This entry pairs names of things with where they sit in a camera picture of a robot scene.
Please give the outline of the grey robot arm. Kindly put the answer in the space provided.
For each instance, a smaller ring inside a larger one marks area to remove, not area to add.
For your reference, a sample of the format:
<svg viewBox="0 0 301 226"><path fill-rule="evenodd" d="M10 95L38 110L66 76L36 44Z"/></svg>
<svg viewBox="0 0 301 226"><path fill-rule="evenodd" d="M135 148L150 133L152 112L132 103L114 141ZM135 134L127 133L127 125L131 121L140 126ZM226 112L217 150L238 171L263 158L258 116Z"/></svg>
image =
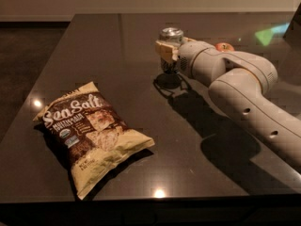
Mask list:
<svg viewBox="0 0 301 226"><path fill-rule="evenodd" d="M295 170L301 168L301 121L264 97L277 82L267 59L246 52L221 52L211 44L184 38L158 40L163 71L181 73L208 88L211 101Z"/></svg>

